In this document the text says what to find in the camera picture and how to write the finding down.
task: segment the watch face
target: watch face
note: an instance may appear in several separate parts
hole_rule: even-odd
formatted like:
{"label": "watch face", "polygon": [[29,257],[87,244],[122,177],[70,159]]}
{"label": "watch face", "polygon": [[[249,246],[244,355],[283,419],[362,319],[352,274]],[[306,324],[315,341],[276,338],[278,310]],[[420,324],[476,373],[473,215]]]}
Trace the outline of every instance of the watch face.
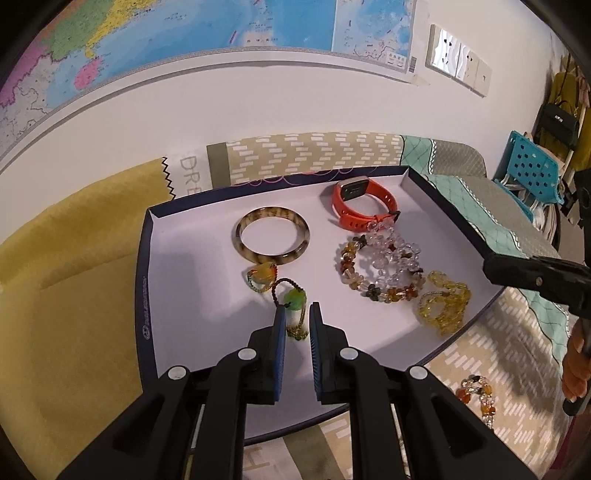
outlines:
{"label": "watch face", "polygon": [[340,196],[344,202],[365,195],[368,189],[369,178],[361,177],[358,179],[347,180],[340,186]]}

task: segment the world map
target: world map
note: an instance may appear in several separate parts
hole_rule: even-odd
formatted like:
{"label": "world map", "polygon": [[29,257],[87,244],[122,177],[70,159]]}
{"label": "world map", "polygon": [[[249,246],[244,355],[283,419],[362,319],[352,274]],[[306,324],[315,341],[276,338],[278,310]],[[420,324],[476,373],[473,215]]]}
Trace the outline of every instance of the world map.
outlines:
{"label": "world map", "polygon": [[73,0],[0,90],[0,156],[51,111],[125,73],[244,47],[331,52],[405,72],[416,0]]}

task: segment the finger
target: finger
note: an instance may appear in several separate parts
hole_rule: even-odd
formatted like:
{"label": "finger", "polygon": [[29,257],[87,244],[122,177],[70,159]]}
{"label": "finger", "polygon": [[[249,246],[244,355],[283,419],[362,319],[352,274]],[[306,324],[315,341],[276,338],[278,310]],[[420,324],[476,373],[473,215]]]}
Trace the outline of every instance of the finger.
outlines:
{"label": "finger", "polygon": [[587,382],[575,377],[568,368],[563,370],[562,383],[577,397],[584,397],[587,393]]}
{"label": "finger", "polygon": [[589,359],[582,353],[578,353],[573,346],[568,346],[566,356],[564,357],[564,364],[567,369],[580,380],[587,381],[591,378],[591,371],[589,370]]}
{"label": "finger", "polygon": [[570,334],[569,342],[573,345],[574,349],[581,353],[583,350],[583,344],[585,343],[585,339],[583,337],[583,326],[581,325],[581,319],[577,320],[577,323],[574,324],[573,331]]}
{"label": "finger", "polygon": [[564,394],[564,397],[568,399],[571,403],[574,403],[577,400],[577,395],[570,391],[565,382],[562,382],[562,393]]}

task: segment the wall socket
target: wall socket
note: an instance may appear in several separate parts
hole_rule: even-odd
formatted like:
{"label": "wall socket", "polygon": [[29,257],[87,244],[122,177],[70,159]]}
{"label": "wall socket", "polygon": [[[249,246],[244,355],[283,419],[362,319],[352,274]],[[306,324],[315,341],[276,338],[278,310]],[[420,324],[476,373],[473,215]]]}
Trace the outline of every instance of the wall socket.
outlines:
{"label": "wall socket", "polygon": [[431,25],[427,67],[455,77],[460,57],[460,41],[448,31]]}
{"label": "wall socket", "polygon": [[478,65],[480,58],[467,45],[462,44],[460,47],[460,58],[456,72],[456,80],[463,83],[468,88],[473,89],[476,85],[476,77],[478,75]]}
{"label": "wall socket", "polygon": [[473,90],[479,95],[485,97],[491,89],[492,69],[481,60],[478,63],[478,70],[476,72],[476,82]]}

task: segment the white screw cap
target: white screw cap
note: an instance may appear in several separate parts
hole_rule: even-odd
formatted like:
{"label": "white screw cap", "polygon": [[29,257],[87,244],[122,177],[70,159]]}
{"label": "white screw cap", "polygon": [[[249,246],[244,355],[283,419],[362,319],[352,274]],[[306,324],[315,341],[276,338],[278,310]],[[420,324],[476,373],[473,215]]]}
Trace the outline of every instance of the white screw cap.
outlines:
{"label": "white screw cap", "polygon": [[359,352],[354,348],[347,347],[340,351],[340,357],[345,360],[355,360],[359,356]]}
{"label": "white screw cap", "polygon": [[416,378],[417,380],[425,380],[427,378],[427,369],[418,365],[411,367],[409,373],[411,377]]}
{"label": "white screw cap", "polygon": [[243,348],[238,352],[238,358],[240,360],[252,360],[256,357],[256,350],[252,348]]}
{"label": "white screw cap", "polygon": [[187,375],[187,369],[185,367],[172,367],[168,370],[168,377],[170,380],[180,380]]}

